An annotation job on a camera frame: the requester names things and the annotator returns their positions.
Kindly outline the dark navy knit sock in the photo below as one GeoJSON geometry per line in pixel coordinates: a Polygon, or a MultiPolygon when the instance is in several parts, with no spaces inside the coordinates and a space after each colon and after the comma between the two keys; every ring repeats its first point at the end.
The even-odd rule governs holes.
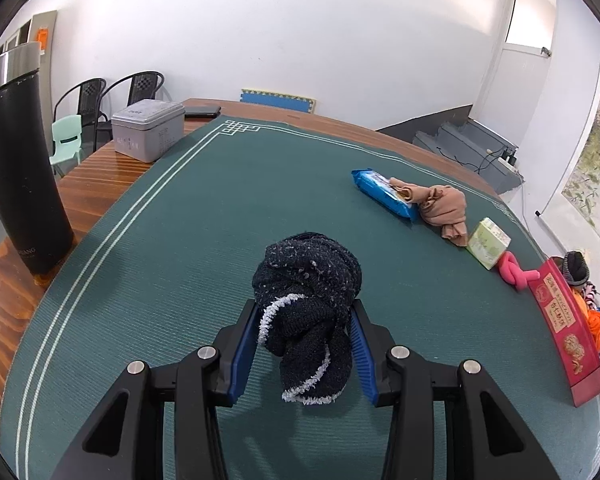
{"type": "Polygon", "coordinates": [[[341,396],[352,368],[351,307],[361,286],[358,259],[324,234],[304,232],[265,248],[252,277],[258,344],[279,358],[285,402],[325,405],[341,396]]]}

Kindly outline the pink knotted foam tube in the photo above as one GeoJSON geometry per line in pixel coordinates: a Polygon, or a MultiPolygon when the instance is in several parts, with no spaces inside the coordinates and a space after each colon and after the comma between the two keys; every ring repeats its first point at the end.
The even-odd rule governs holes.
{"type": "Polygon", "coordinates": [[[538,270],[522,270],[512,252],[504,252],[498,259],[498,273],[507,284],[517,290],[524,290],[529,283],[540,278],[538,270]]]}

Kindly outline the green white medicine box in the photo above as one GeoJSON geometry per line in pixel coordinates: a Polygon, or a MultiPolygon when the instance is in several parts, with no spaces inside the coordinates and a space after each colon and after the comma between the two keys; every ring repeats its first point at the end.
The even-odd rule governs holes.
{"type": "Polygon", "coordinates": [[[486,270],[506,252],[510,237],[490,218],[483,218],[468,238],[467,249],[486,270]]]}

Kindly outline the tan beige sock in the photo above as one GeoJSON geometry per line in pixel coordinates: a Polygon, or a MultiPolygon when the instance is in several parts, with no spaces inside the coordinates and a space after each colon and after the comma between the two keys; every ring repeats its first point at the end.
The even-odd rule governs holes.
{"type": "Polygon", "coordinates": [[[441,236],[457,247],[466,247],[465,194],[451,185],[422,186],[390,178],[389,185],[408,204],[415,204],[427,224],[441,230],[441,236]]]}

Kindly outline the blue snack packet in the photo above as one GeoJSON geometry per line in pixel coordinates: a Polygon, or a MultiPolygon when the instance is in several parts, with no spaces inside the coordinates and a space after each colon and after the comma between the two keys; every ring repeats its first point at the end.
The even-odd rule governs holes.
{"type": "Polygon", "coordinates": [[[351,176],[360,191],[376,200],[388,211],[410,221],[419,218],[417,206],[407,203],[389,184],[389,180],[377,171],[370,168],[352,170],[351,176]]]}

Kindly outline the green table mat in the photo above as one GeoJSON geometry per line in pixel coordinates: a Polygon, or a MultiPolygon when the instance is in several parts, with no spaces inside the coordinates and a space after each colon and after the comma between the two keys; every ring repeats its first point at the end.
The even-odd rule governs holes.
{"type": "Polygon", "coordinates": [[[0,449],[47,479],[135,360],[180,360],[236,321],[265,249],[325,234],[361,265],[370,319],[425,359],[480,362],[564,479],[600,463],[600,399],[574,406],[541,311],[463,248],[363,194],[355,169],[430,185],[400,156],[288,126],[224,119],[175,144],[74,250],[8,373],[0,449]]]}

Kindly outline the red storage box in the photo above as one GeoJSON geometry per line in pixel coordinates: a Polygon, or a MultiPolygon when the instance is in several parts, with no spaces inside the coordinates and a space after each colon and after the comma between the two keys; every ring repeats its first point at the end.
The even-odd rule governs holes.
{"type": "Polygon", "coordinates": [[[564,367],[573,405],[578,408],[600,394],[600,352],[588,322],[553,259],[529,282],[564,367]]]}

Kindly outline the black grey knit sock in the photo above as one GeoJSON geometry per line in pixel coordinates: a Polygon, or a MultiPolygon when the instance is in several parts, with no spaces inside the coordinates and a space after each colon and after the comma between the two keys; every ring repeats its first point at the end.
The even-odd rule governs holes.
{"type": "Polygon", "coordinates": [[[564,255],[560,264],[560,272],[567,284],[573,288],[584,286],[590,278],[590,269],[584,255],[577,250],[564,255]]]}

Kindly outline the hanging scroll painting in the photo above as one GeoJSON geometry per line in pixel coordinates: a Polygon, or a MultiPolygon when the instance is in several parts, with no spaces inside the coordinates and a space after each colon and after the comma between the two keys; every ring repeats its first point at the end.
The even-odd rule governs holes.
{"type": "Polygon", "coordinates": [[[539,220],[562,249],[600,264],[600,76],[583,138],[539,220]]]}

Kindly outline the grey tin box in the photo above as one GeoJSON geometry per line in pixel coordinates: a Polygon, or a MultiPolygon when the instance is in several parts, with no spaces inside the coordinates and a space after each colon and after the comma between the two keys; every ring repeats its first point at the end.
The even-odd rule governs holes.
{"type": "Polygon", "coordinates": [[[114,150],[154,162],[184,136],[185,108],[178,102],[144,99],[112,115],[114,150]]]}

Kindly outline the black tablet device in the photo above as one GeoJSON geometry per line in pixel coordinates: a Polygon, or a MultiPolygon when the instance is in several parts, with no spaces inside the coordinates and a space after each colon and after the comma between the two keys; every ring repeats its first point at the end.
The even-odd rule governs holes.
{"type": "Polygon", "coordinates": [[[186,105],[184,107],[186,120],[213,119],[221,114],[219,105],[186,105]]]}

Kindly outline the black metal chair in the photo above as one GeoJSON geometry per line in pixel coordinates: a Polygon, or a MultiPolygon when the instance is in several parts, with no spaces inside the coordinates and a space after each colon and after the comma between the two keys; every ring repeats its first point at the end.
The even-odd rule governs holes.
{"type": "Polygon", "coordinates": [[[56,122],[58,107],[74,90],[78,92],[78,105],[76,114],[81,118],[82,140],[86,142],[86,149],[94,153],[98,149],[97,145],[97,125],[100,112],[100,102],[107,87],[107,81],[104,78],[91,78],[76,84],[67,90],[54,106],[53,122],[56,122]]]}
{"type": "Polygon", "coordinates": [[[157,92],[163,86],[164,76],[163,73],[157,72],[156,70],[144,70],[143,72],[125,76],[115,81],[113,84],[110,84],[110,86],[104,90],[98,103],[98,116],[94,129],[93,151],[98,149],[98,138],[101,133],[106,133],[108,140],[112,140],[111,120],[108,115],[102,111],[102,101],[112,90],[117,89],[120,84],[124,84],[125,82],[130,84],[128,102],[126,102],[126,105],[132,105],[136,102],[143,101],[144,99],[154,100],[157,92]]]}

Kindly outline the mint green plastic chair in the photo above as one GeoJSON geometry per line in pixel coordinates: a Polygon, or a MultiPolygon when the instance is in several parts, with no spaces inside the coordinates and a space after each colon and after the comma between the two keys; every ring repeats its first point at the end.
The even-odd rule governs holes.
{"type": "Polygon", "coordinates": [[[52,123],[54,152],[50,156],[50,166],[55,174],[65,175],[62,164],[82,162],[82,118],[80,115],[68,115],[52,123]]]}

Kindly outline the blue foam mat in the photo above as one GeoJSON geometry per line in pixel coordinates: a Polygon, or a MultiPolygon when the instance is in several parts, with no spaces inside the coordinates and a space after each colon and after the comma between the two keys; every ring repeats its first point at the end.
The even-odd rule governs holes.
{"type": "Polygon", "coordinates": [[[242,89],[240,100],[243,103],[294,110],[306,114],[313,114],[316,105],[314,99],[305,98],[304,96],[292,96],[291,94],[253,89],[242,89]]]}

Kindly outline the black steel thermos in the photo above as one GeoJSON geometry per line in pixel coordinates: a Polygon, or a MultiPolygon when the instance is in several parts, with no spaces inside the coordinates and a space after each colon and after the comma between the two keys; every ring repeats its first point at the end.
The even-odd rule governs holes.
{"type": "Polygon", "coordinates": [[[36,42],[0,55],[0,219],[19,258],[44,281],[74,233],[50,166],[39,71],[36,42]]]}

